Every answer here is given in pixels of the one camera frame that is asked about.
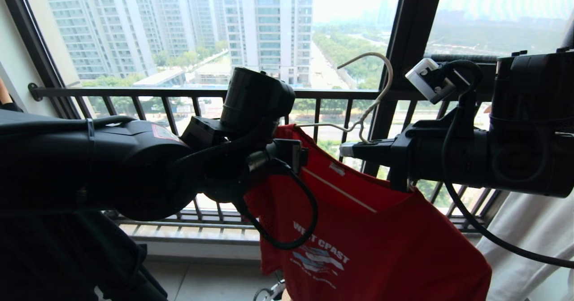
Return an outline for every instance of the red t-shirt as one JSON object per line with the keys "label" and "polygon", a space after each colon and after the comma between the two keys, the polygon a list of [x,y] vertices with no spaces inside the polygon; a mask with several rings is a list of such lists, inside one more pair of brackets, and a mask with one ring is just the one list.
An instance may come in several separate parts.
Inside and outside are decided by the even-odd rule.
{"label": "red t-shirt", "polygon": [[[261,240],[262,272],[283,270],[294,301],[486,299],[490,266],[418,190],[394,191],[343,165],[293,125],[275,137],[309,148],[300,178],[318,202],[317,227],[303,246],[278,250]],[[270,176],[246,202],[280,241],[308,228],[310,205],[289,176]]]}

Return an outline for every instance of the road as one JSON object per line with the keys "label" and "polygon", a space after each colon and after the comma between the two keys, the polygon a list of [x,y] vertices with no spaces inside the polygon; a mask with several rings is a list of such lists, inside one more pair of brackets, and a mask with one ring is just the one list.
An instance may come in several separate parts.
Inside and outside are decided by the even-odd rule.
{"label": "road", "polygon": [[309,70],[309,81],[314,89],[333,89],[333,86],[349,89],[349,85],[337,74],[336,67],[329,63],[315,42],[311,42]]}

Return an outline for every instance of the black cloth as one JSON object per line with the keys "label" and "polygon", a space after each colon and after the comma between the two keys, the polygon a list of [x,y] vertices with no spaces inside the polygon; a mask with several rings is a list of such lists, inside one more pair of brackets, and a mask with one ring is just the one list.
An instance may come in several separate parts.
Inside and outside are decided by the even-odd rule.
{"label": "black cloth", "polygon": [[7,103],[7,104],[0,104],[0,109],[11,110],[11,111],[20,111],[22,113],[22,109],[16,105],[16,103]]}

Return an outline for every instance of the balcony railing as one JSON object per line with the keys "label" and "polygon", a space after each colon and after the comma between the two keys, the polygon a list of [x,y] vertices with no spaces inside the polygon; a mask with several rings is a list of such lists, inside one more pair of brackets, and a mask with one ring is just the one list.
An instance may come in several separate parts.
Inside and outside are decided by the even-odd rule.
{"label": "balcony railing", "polygon": [[[135,107],[135,112],[139,119],[146,119],[146,112],[142,107],[142,101],[140,97],[160,97],[164,106],[164,111],[161,114],[165,115],[169,123],[170,130],[179,135],[178,127],[176,126],[176,119],[174,117],[174,111],[172,110],[172,105],[170,99],[173,97],[186,97],[191,98],[193,111],[189,113],[191,115],[201,116],[202,111],[200,109],[200,98],[221,98],[225,100],[226,87],[221,88],[137,88],[137,87],[83,87],[83,88],[36,88],[34,86],[29,87],[32,95],[37,99],[41,100],[44,97],[65,97],[74,102],[74,105],[82,112],[85,118],[96,118],[93,116],[93,109],[89,107],[90,102],[87,100],[89,97],[102,97],[107,113],[109,115],[117,115],[117,108],[113,105],[113,97],[129,97],[133,102]],[[378,94],[378,91],[373,90],[314,90],[314,89],[296,89],[295,90],[297,99],[314,99],[314,115],[313,120],[310,122],[319,122],[322,112],[322,102],[328,99],[344,99],[347,101],[346,109],[342,112],[340,116],[340,121],[344,127],[348,127],[351,122],[351,114],[353,109],[353,102],[357,100],[373,100]],[[400,111],[393,115],[392,118],[386,118],[391,123],[394,123],[397,131],[402,131],[415,119],[420,119],[420,109],[417,109],[417,103],[419,100],[424,100],[424,97],[416,91],[390,91],[385,97],[385,101],[399,101],[405,100],[408,102],[408,109],[406,111]],[[490,101],[489,94],[479,94],[479,100]],[[444,116],[451,103],[445,101],[441,103],[438,110],[433,111],[436,115],[432,115],[431,118],[440,118]],[[293,118],[289,116],[283,117],[283,122],[285,124],[293,123]],[[314,127],[312,131],[312,137],[317,141],[319,135],[318,127]],[[340,142],[347,141],[347,134],[343,133]],[[427,192],[423,191],[428,200],[436,206],[437,199],[439,195],[444,194],[443,183],[438,182],[434,185],[431,190]],[[472,214],[479,219],[480,222],[488,225],[492,217],[498,211],[500,204],[504,201],[504,198],[508,194],[507,192],[501,190],[494,190],[489,188],[468,188],[465,185],[459,186],[458,194],[463,197],[465,193],[465,198],[469,197],[472,190],[474,194],[471,201],[467,201],[467,207],[471,210]],[[462,232],[474,233],[473,227],[469,226],[465,219],[457,213],[453,203],[450,203],[449,207],[439,208],[452,223]],[[234,240],[257,240],[257,232],[254,230],[252,225],[248,222],[244,222],[240,217],[240,214],[232,207],[230,204],[219,204],[207,199],[204,195],[198,195],[193,202],[183,209],[180,213],[172,215],[166,219],[162,219],[154,222],[137,222],[127,219],[121,215],[115,215],[112,217],[117,223],[123,227],[129,234],[135,236],[153,236],[151,232],[155,233],[156,236],[162,237],[188,237],[186,232],[196,235],[197,237],[210,236],[211,238],[219,237],[224,239],[224,237],[233,237]]]}

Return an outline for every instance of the white device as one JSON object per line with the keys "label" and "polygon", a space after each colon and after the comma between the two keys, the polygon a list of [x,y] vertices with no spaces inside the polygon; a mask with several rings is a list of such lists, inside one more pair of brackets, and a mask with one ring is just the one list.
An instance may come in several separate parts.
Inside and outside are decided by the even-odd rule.
{"label": "white device", "polygon": [[[443,98],[457,90],[455,85],[448,78],[444,79],[441,86],[436,87],[431,87],[431,85],[426,82],[424,76],[438,68],[439,64],[437,64],[437,62],[430,58],[423,58],[414,66],[414,68],[404,75],[415,87],[417,87],[421,94],[423,94],[426,99],[433,104],[438,103],[443,100]],[[455,73],[459,78],[465,80],[458,72],[455,71]]]}

